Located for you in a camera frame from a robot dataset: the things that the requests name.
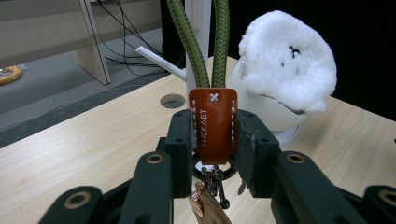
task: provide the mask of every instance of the white fur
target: white fur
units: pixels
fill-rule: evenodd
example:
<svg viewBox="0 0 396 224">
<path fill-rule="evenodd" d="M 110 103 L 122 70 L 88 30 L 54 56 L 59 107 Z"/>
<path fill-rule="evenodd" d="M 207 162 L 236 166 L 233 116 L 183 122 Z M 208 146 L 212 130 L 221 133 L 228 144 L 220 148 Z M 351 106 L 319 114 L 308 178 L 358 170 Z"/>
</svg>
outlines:
<svg viewBox="0 0 396 224">
<path fill-rule="evenodd" d="M 300 51 L 294 59 L 290 46 Z M 302 21 L 278 10 L 260 16 L 247 28 L 239 54 L 250 93 L 307 113 L 326 110 L 337 82 L 334 57 L 320 34 Z"/>
</svg>

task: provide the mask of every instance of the yellow tape roll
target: yellow tape roll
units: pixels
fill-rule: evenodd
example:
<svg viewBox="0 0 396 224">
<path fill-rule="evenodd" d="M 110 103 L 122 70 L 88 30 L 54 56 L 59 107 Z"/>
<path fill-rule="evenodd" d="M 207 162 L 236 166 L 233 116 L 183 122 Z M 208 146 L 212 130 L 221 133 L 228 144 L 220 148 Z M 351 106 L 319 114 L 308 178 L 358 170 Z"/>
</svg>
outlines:
<svg viewBox="0 0 396 224">
<path fill-rule="evenodd" d="M 10 72 L 11 74 L 2 76 L 0 75 L 0 85 L 5 85 L 9 82 L 15 81 L 22 75 L 22 70 L 18 66 L 10 66 L 2 69 L 3 73 Z"/>
</svg>

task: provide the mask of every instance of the brown leather tag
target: brown leather tag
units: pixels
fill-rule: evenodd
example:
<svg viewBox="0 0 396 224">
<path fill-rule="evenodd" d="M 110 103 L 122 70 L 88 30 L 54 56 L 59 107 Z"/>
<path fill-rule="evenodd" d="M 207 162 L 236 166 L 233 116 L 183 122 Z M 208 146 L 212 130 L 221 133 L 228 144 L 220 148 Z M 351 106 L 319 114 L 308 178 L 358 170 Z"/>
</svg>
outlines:
<svg viewBox="0 0 396 224">
<path fill-rule="evenodd" d="M 226 164 L 236 151 L 237 94 L 233 89 L 199 88 L 190 92 L 197 149 L 203 165 Z"/>
</svg>

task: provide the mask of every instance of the wooden table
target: wooden table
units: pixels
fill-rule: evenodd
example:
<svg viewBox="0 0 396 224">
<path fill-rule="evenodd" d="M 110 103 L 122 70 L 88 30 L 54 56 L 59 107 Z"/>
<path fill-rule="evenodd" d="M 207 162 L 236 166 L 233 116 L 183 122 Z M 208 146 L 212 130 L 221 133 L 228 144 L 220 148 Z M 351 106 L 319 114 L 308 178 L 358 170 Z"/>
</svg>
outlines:
<svg viewBox="0 0 396 224">
<path fill-rule="evenodd" d="M 229 59 L 228 69 L 235 64 Z M 186 86 L 168 76 L 0 149 L 0 223 L 37 223 L 54 200 L 77 186 L 103 193 L 133 176 L 154 151 L 177 109 L 160 104 Z M 362 195 L 369 185 L 396 187 L 396 122 L 331 98 L 284 150 L 310 156 L 334 185 Z M 238 175 L 224 182 L 233 223 L 274 223 L 270 200 L 237 195 Z M 175 223 L 197 223 L 187 199 L 175 200 Z"/>
</svg>

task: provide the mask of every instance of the green rope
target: green rope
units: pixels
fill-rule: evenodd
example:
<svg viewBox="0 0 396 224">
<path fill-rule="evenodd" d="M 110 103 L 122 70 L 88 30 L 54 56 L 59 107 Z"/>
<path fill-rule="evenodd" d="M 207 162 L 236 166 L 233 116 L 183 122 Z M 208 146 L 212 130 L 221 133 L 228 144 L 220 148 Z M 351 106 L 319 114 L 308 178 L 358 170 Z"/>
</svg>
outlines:
<svg viewBox="0 0 396 224">
<path fill-rule="evenodd" d="M 213 55 L 212 87 L 225 87 L 228 45 L 230 37 L 230 9 L 228 0 L 214 0 L 216 35 Z"/>
<path fill-rule="evenodd" d="M 210 87 L 204 57 L 202 56 L 181 0 L 167 0 L 166 2 L 184 49 L 189 55 L 196 86 Z"/>
</svg>

